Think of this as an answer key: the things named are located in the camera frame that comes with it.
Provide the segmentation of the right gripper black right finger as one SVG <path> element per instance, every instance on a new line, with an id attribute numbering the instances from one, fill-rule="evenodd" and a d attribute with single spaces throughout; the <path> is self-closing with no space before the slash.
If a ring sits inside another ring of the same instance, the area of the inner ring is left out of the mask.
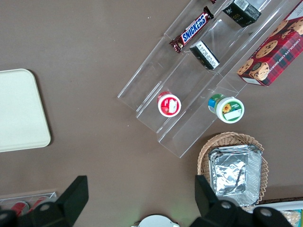
<path id="1" fill-rule="evenodd" d="M 247 227 L 248 215 L 231 201 L 219 200 L 203 175 L 195 176 L 195 200 L 200 217 L 195 227 Z"/>

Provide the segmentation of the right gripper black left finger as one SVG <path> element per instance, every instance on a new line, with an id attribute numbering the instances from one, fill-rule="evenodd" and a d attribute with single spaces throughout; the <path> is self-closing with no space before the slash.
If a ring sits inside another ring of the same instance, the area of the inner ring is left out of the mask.
<path id="1" fill-rule="evenodd" d="M 39 204 L 29 213 L 30 227 L 72 227 L 89 199 L 88 178 L 77 176 L 56 201 Z"/>

